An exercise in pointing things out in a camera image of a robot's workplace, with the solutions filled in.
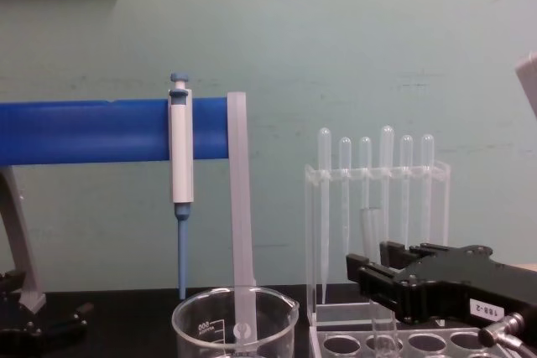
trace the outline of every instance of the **transfer pipette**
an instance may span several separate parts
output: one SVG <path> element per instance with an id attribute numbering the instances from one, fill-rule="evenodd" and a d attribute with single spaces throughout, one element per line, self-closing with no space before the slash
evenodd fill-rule
<path id="1" fill-rule="evenodd" d="M 380 239 L 388 239 L 389 229 L 389 170 L 394 165 L 394 130 L 390 126 L 383 127 L 380 133 L 380 161 L 379 167 L 384 168 L 381 187 L 381 207 L 383 210 L 383 224 L 380 227 Z"/>
<path id="2" fill-rule="evenodd" d="M 358 164 L 361 169 L 365 169 L 366 172 L 363 175 L 362 180 L 362 202 L 360 207 L 363 209 L 369 208 L 369 172 L 371 169 L 372 150 L 371 139 L 369 137 L 362 137 L 360 139 L 360 146 L 358 148 Z"/>
<path id="3" fill-rule="evenodd" d="M 380 240 L 378 233 L 382 226 L 383 212 L 380 209 L 360 209 L 360 232 L 363 255 L 370 262 L 380 264 Z"/>
<path id="4" fill-rule="evenodd" d="M 421 241 L 430 242 L 430 207 L 432 192 L 432 169 L 435 164 L 435 138 L 424 134 L 421 138 L 421 165 L 424 175 L 421 180 Z"/>
<path id="5" fill-rule="evenodd" d="M 401 137 L 399 148 L 399 164 L 403 169 L 401 180 L 401 236 L 404 247 L 409 247 L 409 209 L 410 209 L 410 167 L 412 167 L 412 152 L 414 140 L 411 136 Z"/>
<path id="6" fill-rule="evenodd" d="M 186 297 L 186 231 L 190 204 L 194 201 L 192 92 L 186 89 L 188 76 L 174 73 L 175 88 L 169 91 L 169 160 L 171 167 L 171 194 L 178 222 L 179 298 Z"/>
<path id="7" fill-rule="evenodd" d="M 326 302 L 326 283 L 328 282 L 329 247 L 330 247 L 330 170 L 331 170 L 331 134 L 323 127 L 318 138 L 319 170 L 321 180 L 321 281 L 322 303 Z"/>
<path id="8" fill-rule="evenodd" d="M 349 254 L 349 236 L 351 211 L 349 205 L 349 169 L 352 161 L 352 143 L 349 137 L 339 141 L 339 169 L 343 176 L 341 181 L 341 230 L 343 233 L 343 250 L 345 256 Z"/>

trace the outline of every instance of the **clear test tube rack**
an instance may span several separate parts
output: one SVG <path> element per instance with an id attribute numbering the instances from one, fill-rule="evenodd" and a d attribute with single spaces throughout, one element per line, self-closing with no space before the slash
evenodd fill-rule
<path id="1" fill-rule="evenodd" d="M 414 139 L 405 135 L 395 147 L 394 130 L 385 126 L 376 156 L 369 137 L 359 140 L 357 165 L 352 164 L 352 150 L 351 139 L 343 137 L 333 153 L 331 132 L 323 128 L 318 168 L 305 167 L 306 308 L 314 358 L 375 356 L 373 334 L 366 327 L 371 324 L 369 302 L 341 300 L 343 294 L 358 297 L 357 285 L 347 281 L 345 256 L 364 252 L 361 209 L 381 210 L 379 239 L 406 246 L 448 242 L 451 168 L 435 159 L 433 136 L 423 135 L 415 146 Z M 399 159 L 394 163 L 396 151 Z M 338 163 L 332 163 L 332 155 L 339 157 Z M 499 346 L 481 347 L 476 329 L 446 328 L 442 322 L 429 329 L 398 330 L 398 356 L 511 356 Z M 331 345 L 337 345 L 336 351 L 330 350 Z"/>
<path id="2" fill-rule="evenodd" d="M 318 169 L 305 167 L 307 311 L 311 325 L 368 322 L 367 304 L 331 303 L 331 284 L 348 283 L 345 256 L 349 252 L 362 254 L 360 209 L 381 209 L 380 239 L 407 246 L 409 242 L 447 244 L 450 166 L 435 160 L 435 141 L 428 134 L 420 140 L 420 158 L 414 158 L 413 138 L 403 136 L 399 161 L 394 164 L 394 139 L 394 130 L 383 127 L 374 166 L 369 137 L 359 141 L 357 165 L 352 164 L 352 141 L 344 137 L 339 142 L 339 163 L 332 164 L 331 133 L 326 128 L 319 131 Z"/>

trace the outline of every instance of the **clear plastic stand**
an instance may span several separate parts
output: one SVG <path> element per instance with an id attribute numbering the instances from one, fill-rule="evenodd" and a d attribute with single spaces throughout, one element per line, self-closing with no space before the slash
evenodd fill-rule
<path id="1" fill-rule="evenodd" d="M 394 161 L 396 147 L 399 160 Z M 414 150 L 411 136 L 402 136 L 396 143 L 394 130 L 383 127 L 377 166 L 373 165 L 370 137 L 358 142 L 357 165 L 352 165 L 349 137 L 343 137 L 338 148 L 339 166 L 335 168 L 331 132 L 321 129 L 319 168 L 305 167 L 307 310 L 313 326 L 371 324 L 367 303 L 348 300 L 342 304 L 337 291 L 341 289 L 337 284 L 349 284 L 346 254 L 363 255 L 367 245 L 363 244 L 360 210 L 381 210 L 379 239 L 407 246 L 421 242 L 446 245 L 448 237 L 451 171 L 449 165 L 435 160 L 431 135 L 425 134 L 420 149 Z"/>
<path id="2" fill-rule="evenodd" d="M 357 284 L 347 281 L 349 252 L 386 262 L 381 241 L 447 244 L 450 167 L 435 160 L 431 135 L 416 143 L 409 135 L 396 142 L 394 130 L 383 127 L 378 154 L 369 137 L 360 139 L 355 168 L 352 140 L 343 137 L 334 168 L 331 133 L 319 133 L 319 168 L 305 167 L 307 312 L 315 358 L 511 356 L 499 346 L 482 347 L 472 328 L 431 323 L 428 329 L 398 329 L 391 311 L 361 300 Z"/>

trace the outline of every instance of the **pipette holder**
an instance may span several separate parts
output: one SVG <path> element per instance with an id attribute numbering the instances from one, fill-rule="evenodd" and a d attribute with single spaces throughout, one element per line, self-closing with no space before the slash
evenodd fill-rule
<path id="1" fill-rule="evenodd" d="M 381 239 L 405 245 L 448 241 L 451 170 L 434 160 L 431 135 L 424 135 L 418 147 L 412 137 L 403 136 L 394 164 L 394 130 L 383 127 L 378 162 L 373 164 L 371 139 L 362 137 L 355 165 L 352 141 L 344 137 L 339 143 L 344 155 L 339 155 L 337 167 L 331 164 L 331 156 L 337 154 L 330 136 L 328 129 L 321 129 L 319 168 L 305 167 L 307 314 L 312 335 L 326 326 L 371 324 L 369 302 L 347 281 L 345 263 L 348 252 L 364 252 L 361 209 L 382 211 Z M 420 157 L 413 158 L 414 149 Z M 318 343 L 317 338 L 311 341 Z"/>
<path id="2" fill-rule="evenodd" d="M 229 159 L 236 285 L 254 285 L 246 94 L 193 101 L 194 159 Z M 0 221 L 15 268 L 26 273 L 20 302 L 45 302 L 13 166 L 165 161 L 167 100 L 0 103 Z M 245 317 L 255 301 L 237 306 Z"/>

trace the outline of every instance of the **plastic dropper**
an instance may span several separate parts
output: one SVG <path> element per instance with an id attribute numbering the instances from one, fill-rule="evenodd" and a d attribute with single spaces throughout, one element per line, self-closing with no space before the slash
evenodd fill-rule
<path id="1" fill-rule="evenodd" d="M 369 137 L 362 137 L 360 139 L 360 147 L 358 148 L 358 164 L 361 169 L 371 169 L 371 139 Z M 369 207 L 369 174 L 366 172 L 362 180 L 362 202 L 360 203 L 362 209 Z"/>
<path id="2" fill-rule="evenodd" d="M 349 237 L 351 235 L 351 211 L 349 205 L 349 169 L 352 161 L 352 142 L 349 137 L 339 141 L 339 169 L 342 171 L 341 181 L 341 230 L 343 233 L 343 250 L 349 254 Z"/>
<path id="3" fill-rule="evenodd" d="M 319 170 L 323 173 L 321 180 L 321 281 L 322 303 L 326 302 L 326 283 L 328 283 L 329 247 L 330 247 L 330 169 L 331 169 L 331 134 L 323 127 L 318 138 Z"/>
<path id="4" fill-rule="evenodd" d="M 430 205 L 432 192 L 432 169 L 435 164 L 435 138 L 424 134 L 421 138 L 421 165 L 424 175 L 421 180 L 421 239 L 430 242 Z"/>
<path id="5" fill-rule="evenodd" d="M 401 236 L 405 247 L 409 247 L 409 208 L 410 208 L 410 167 L 412 167 L 412 152 L 414 140 L 411 136 L 401 137 L 399 148 L 399 163 L 404 170 L 401 180 Z"/>
<path id="6" fill-rule="evenodd" d="M 380 227 L 380 239 L 388 239 L 389 228 L 389 169 L 394 165 L 394 130 L 390 126 L 383 127 L 380 133 L 380 168 L 383 172 L 381 181 L 381 207 L 383 210 L 383 224 Z"/>

